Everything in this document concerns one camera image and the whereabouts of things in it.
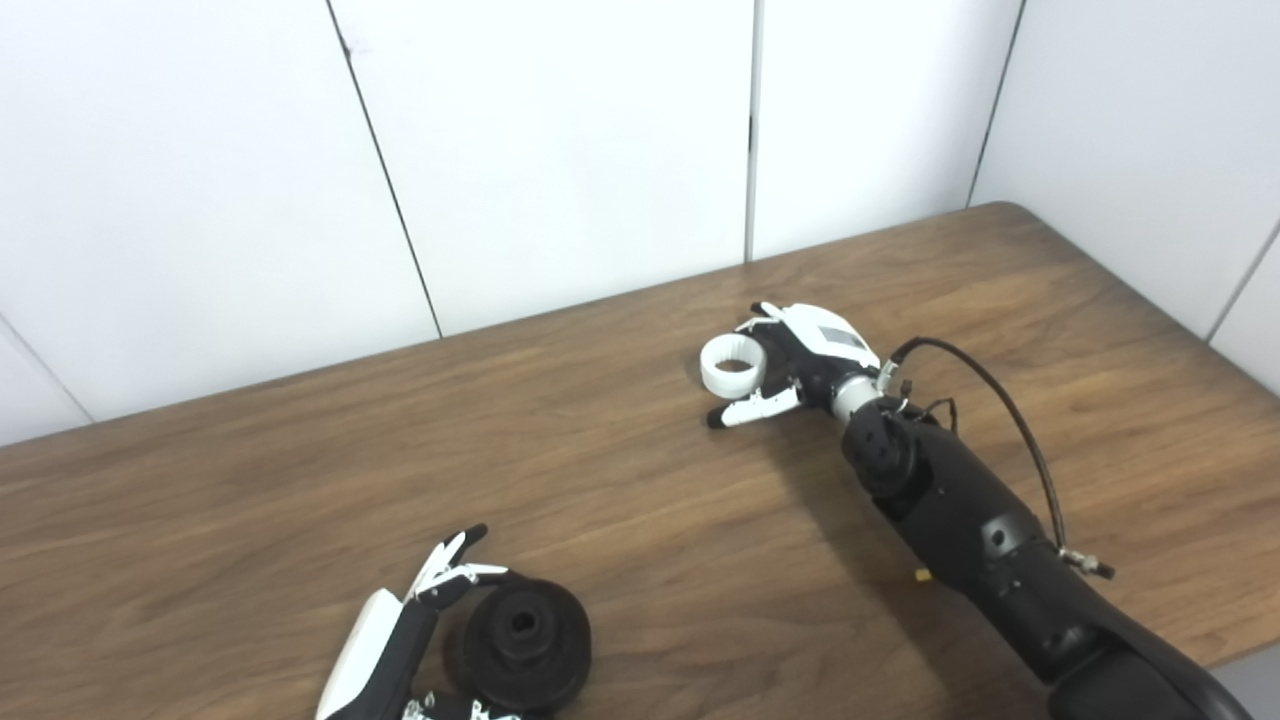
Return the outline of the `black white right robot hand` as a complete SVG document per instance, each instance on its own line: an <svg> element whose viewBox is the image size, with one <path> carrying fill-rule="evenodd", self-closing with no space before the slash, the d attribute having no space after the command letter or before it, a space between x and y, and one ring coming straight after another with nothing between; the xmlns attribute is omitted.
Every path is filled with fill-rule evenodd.
<svg viewBox="0 0 1280 720"><path fill-rule="evenodd" d="M733 332L709 340L699 354L704 388L724 405L705 416L728 429L803 407L841 424L884 397L882 364L842 316L810 304L785 307L760 301Z"/></svg>

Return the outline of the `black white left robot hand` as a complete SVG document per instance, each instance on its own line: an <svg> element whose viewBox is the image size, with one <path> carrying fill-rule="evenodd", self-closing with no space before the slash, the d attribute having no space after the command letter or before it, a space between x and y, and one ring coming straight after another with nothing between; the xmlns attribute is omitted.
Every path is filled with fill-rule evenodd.
<svg viewBox="0 0 1280 720"><path fill-rule="evenodd" d="M516 577L502 565L462 560L486 533L486 524L479 523L436 544L403 596L387 588L370 594L326 679L317 719L521 716L479 697L412 691L440 615L474 587L498 585Z"/></svg>

